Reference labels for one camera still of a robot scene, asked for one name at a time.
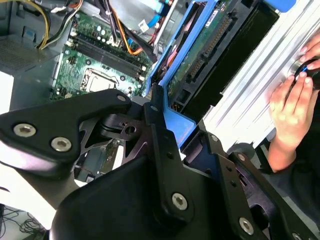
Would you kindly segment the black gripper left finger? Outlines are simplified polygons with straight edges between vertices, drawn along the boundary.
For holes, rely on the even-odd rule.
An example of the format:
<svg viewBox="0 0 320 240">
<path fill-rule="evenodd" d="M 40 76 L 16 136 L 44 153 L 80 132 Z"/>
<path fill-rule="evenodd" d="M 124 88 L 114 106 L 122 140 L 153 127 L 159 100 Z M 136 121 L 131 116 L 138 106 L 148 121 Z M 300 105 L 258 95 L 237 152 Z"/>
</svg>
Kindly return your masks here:
<svg viewBox="0 0 320 240">
<path fill-rule="evenodd" d="M 147 160 L 150 183 L 156 190 L 155 215 L 189 223 L 194 205 L 175 136 L 167 129 L 163 112 L 164 90 L 159 85 L 153 86 L 151 100 L 143 105 L 117 89 L 107 89 L 10 111 L 0 117 L 1 162 L 62 180 L 88 150 L 113 139 L 123 140 L 122 165 L 112 172 Z"/>
</svg>

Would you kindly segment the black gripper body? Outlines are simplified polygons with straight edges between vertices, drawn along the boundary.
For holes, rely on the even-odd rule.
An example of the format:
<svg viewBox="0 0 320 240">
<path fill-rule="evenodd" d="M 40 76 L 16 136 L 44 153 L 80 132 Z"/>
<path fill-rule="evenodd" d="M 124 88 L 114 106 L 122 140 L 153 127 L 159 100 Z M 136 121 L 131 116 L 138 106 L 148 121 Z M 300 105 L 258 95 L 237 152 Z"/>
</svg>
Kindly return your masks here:
<svg viewBox="0 0 320 240">
<path fill-rule="evenodd" d="M 70 194 L 59 206 L 52 240 L 237 240 L 217 183 L 216 155 L 183 168 L 195 206 L 188 223 L 158 218 L 146 159 L 138 159 Z"/>
</svg>

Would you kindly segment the person's right hand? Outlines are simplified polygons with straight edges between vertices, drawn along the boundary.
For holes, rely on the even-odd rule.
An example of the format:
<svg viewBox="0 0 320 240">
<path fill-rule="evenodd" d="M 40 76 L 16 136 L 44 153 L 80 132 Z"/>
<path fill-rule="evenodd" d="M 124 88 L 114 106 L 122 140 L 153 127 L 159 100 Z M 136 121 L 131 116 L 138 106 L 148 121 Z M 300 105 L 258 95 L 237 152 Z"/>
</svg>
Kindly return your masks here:
<svg viewBox="0 0 320 240">
<path fill-rule="evenodd" d="M 320 32 L 313 36 L 300 52 L 302 53 L 302 56 L 300 57 L 301 62 L 306 62 L 316 56 L 320 56 Z M 320 59 L 307 65 L 308 70 L 315 70 L 318 68 L 320 68 Z"/>
</svg>

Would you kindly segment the person's left hand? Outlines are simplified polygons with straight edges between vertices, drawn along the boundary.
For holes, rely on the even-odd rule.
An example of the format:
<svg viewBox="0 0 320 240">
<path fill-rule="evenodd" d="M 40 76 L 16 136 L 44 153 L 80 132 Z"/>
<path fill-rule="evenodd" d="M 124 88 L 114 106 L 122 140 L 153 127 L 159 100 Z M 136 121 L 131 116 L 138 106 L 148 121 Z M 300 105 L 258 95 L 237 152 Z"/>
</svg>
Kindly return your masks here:
<svg viewBox="0 0 320 240">
<path fill-rule="evenodd" d="M 276 128 L 275 143 L 284 151 L 293 151 L 310 129 L 318 91 L 305 72 L 289 76 L 270 98 L 271 117 Z"/>
</svg>

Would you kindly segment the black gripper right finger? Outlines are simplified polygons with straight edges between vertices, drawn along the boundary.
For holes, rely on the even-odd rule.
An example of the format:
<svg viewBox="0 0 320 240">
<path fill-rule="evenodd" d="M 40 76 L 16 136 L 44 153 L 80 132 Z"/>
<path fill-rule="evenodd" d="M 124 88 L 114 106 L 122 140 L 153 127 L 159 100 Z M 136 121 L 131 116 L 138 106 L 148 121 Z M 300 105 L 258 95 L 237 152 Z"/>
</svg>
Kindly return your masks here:
<svg viewBox="0 0 320 240">
<path fill-rule="evenodd" d="M 211 173 L 208 209 L 221 240 L 314 240 L 316 236 L 241 152 L 227 155 L 203 122 L 194 130 L 194 168 Z"/>
</svg>

